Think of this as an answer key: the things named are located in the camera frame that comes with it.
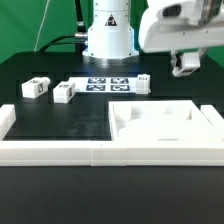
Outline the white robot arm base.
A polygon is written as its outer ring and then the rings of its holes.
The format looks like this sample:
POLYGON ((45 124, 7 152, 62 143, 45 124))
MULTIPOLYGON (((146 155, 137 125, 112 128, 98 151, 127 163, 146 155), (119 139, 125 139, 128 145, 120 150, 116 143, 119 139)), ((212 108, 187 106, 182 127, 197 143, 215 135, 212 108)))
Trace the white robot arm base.
POLYGON ((130 0, 93 0, 93 23, 83 55, 92 59, 122 60, 139 55, 130 25, 130 0))

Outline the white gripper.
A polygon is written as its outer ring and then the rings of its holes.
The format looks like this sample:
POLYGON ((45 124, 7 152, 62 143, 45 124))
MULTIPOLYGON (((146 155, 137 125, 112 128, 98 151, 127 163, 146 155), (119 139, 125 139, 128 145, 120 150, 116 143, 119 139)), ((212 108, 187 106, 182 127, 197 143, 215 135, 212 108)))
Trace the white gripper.
POLYGON ((224 0, 147 0, 138 42, 145 53, 171 51, 172 74, 180 74, 177 50, 224 46, 224 0))

